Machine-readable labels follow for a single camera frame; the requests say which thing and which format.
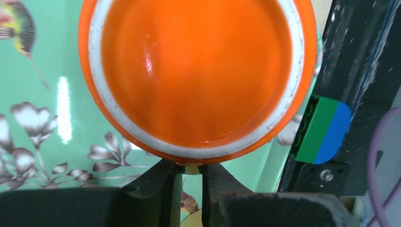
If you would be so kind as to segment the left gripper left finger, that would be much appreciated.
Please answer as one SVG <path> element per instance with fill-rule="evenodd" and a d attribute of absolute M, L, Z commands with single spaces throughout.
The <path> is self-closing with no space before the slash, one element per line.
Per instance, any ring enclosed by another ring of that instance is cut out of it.
<path fill-rule="evenodd" d="M 177 227 L 183 168 L 161 160 L 122 188 L 17 190 L 0 195 L 3 227 Z"/>

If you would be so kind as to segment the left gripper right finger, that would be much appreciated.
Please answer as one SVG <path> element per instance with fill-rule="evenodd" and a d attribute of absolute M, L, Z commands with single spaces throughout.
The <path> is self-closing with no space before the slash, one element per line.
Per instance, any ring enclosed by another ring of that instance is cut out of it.
<path fill-rule="evenodd" d="M 201 166 L 205 227 L 358 227 L 359 221 L 334 195 L 256 193 L 221 164 Z"/>

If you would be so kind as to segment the orange mug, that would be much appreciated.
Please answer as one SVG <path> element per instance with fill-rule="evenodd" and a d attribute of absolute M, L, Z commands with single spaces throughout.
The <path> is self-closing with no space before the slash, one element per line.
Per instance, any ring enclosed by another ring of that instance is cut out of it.
<path fill-rule="evenodd" d="M 317 57 L 309 0 L 86 0 L 78 54 L 107 121 L 184 165 L 246 155 L 301 107 Z"/>

